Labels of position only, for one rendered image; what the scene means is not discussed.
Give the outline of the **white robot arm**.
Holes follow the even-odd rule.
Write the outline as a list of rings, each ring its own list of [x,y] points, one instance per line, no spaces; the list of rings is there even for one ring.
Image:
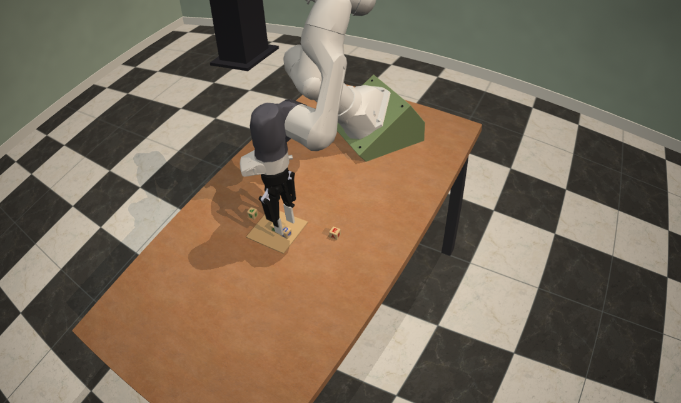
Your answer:
[[[287,153],[290,139],[318,152],[334,142],[338,124],[352,139],[362,139],[383,125],[391,93],[376,86],[344,84],[343,43],[350,14],[368,14],[376,0],[305,1],[315,3],[301,45],[290,47],[283,60],[299,93],[318,100],[316,109],[292,99],[257,106],[250,121],[255,150],[240,159],[243,177],[285,171],[293,159]]]

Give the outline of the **tan flat mat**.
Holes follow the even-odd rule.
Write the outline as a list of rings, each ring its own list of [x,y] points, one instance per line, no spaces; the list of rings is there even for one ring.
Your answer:
[[[292,235],[288,239],[284,238],[280,234],[271,231],[270,225],[272,224],[272,222],[267,220],[265,215],[246,237],[252,241],[256,241],[257,243],[260,243],[264,246],[267,246],[273,250],[279,251],[280,253],[284,254],[285,251],[287,251],[287,249],[296,239],[296,237],[304,229],[308,221],[295,217],[295,223],[292,224],[289,221],[286,221],[285,213],[282,211],[280,211],[280,219],[282,227],[288,226],[289,228],[291,228]]]

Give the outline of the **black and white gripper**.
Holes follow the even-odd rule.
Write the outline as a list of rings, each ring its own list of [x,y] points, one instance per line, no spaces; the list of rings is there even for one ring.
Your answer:
[[[280,196],[284,203],[284,210],[286,220],[291,223],[295,222],[293,215],[292,202],[296,200],[295,193],[295,173],[288,170],[288,168],[276,175],[261,175],[261,179],[265,184],[265,193],[263,197],[259,197],[262,203],[266,219],[273,222],[275,232],[283,235],[283,227],[280,219],[279,199]],[[285,182],[286,181],[286,182]],[[269,199],[270,198],[270,199]],[[275,221],[276,220],[276,221]]]

